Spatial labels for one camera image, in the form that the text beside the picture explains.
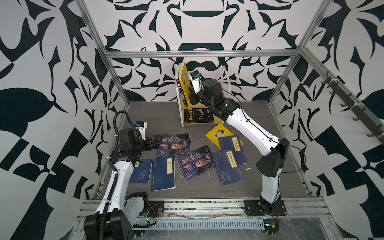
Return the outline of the large yellow book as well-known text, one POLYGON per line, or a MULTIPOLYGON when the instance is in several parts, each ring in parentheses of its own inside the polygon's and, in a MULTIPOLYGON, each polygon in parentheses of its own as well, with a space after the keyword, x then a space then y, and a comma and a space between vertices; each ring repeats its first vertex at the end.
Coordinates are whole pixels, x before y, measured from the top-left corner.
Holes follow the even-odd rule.
POLYGON ((188 75, 187 65, 185 63, 182 63, 180 70, 181 70, 180 80, 183 87, 186 102, 188 104, 188 107, 191 107, 192 104, 190 101, 190 91, 189 91, 189 87, 191 86, 191 84, 190 84, 190 79, 188 75))

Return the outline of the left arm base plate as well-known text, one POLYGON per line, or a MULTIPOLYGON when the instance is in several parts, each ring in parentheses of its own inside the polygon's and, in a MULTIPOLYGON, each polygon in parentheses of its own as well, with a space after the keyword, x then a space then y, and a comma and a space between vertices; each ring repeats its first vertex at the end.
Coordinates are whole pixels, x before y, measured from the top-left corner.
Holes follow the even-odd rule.
POLYGON ((139 213, 139 217, 155 218, 164 212, 164 201, 149 201, 144 202, 144 208, 139 213))

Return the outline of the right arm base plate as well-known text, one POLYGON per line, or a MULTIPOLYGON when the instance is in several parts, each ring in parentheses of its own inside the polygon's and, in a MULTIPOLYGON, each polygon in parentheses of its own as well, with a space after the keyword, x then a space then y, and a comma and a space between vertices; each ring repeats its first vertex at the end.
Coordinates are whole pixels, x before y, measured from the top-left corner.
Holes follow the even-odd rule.
POLYGON ((244 204, 247 216, 268 215, 279 217, 285 216, 287 211, 285 203, 280 197, 273 204, 270 204, 264 199, 244 200, 244 204))

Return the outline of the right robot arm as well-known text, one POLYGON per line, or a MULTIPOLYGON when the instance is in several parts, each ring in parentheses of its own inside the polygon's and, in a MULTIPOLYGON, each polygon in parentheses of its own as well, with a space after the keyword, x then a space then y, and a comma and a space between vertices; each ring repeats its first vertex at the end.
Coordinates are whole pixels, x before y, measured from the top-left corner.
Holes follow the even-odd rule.
POLYGON ((272 135, 244 111, 241 103, 224 97, 222 85, 214 79, 201 81, 195 79, 189 87, 192 105, 203 104, 214 115, 237 129, 262 154, 256 167, 262 174, 262 192, 260 201, 267 207, 273 206, 281 199, 280 179, 287 157, 289 141, 272 135))

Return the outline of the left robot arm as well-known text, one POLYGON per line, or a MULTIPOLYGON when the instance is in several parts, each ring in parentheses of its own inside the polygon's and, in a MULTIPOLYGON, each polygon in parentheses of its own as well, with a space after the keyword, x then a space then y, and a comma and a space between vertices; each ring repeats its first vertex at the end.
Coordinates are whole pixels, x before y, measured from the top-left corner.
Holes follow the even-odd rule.
POLYGON ((157 150, 160 142, 157 136, 146 137, 147 123, 143 121, 129 121, 130 128, 118 130, 116 120, 119 115, 129 117, 127 111, 119 111, 114 116, 117 141, 112 156, 107 159, 112 175, 96 212, 85 218, 87 240, 132 240, 137 217, 150 208, 146 192, 127 195, 127 190, 142 153, 157 150))

